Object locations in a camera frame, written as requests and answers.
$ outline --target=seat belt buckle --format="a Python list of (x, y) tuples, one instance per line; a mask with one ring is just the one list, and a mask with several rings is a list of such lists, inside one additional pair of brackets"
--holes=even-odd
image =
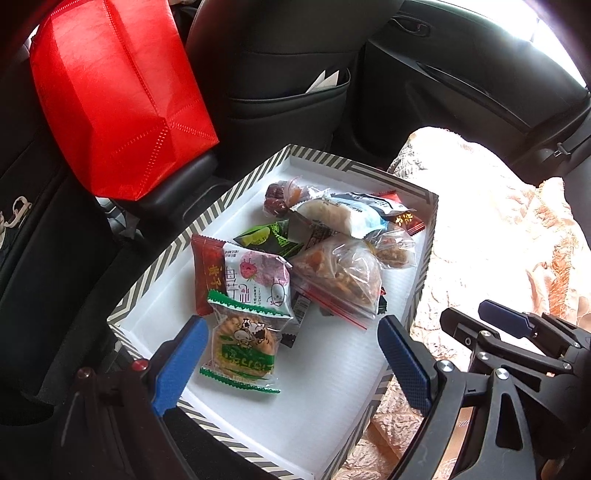
[(554, 157), (558, 158), (561, 155), (566, 155), (567, 157), (570, 156), (570, 152), (568, 150), (566, 150), (563, 146), (562, 143), (558, 142), (556, 144), (556, 151), (554, 152)]

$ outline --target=car door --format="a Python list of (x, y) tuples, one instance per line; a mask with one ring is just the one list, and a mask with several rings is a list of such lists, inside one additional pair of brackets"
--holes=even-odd
[(431, 125), (510, 163), (575, 127), (589, 108), (586, 87), (532, 42), (443, 1), (406, 0), (361, 61), (356, 131), (382, 158)]

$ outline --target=armrest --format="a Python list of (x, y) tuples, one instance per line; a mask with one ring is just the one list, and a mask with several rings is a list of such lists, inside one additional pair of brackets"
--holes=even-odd
[(217, 167), (212, 150), (177, 170), (146, 196), (136, 200), (117, 200), (117, 204), (141, 220), (169, 219), (188, 197), (200, 190)]

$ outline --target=car window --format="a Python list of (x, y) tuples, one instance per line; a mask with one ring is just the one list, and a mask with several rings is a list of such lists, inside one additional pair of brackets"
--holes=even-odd
[(523, 0), (440, 0), (444, 3), (471, 10), (489, 18), (516, 37), (528, 40), (548, 55), (581, 85), (585, 81), (569, 54), (533, 9)]

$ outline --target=blue gripper pad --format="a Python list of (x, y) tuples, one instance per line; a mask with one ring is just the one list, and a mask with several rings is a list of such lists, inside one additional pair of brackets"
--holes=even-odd
[[(159, 417), (164, 415), (164, 412), (169, 408), (174, 408), (177, 405), (185, 385), (191, 378), (197, 362), (207, 346), (208, 338), (209, 328), (207, 322), (195, 315), (191, 317), (186, 327), (180, 331), (177, 337), (171, 341), (176, 344), (176, 347), (159, 365), (160, 370), (154, 382), (152, 407)], [(166, 343), (168, 342), (164, 342), (158, 350), (164, 350)]]
[(529, 338), (534, 331), (525, 313), (516, 312), (492, 300), (485, 300), (478, 305), (478, 315), (481, 320), (515, 338)]
[(380, 320), (378, 343), (410, 406), (427, 416), (437, 395), (434, 358), (422, 343), (410, 338), (393, 315)]

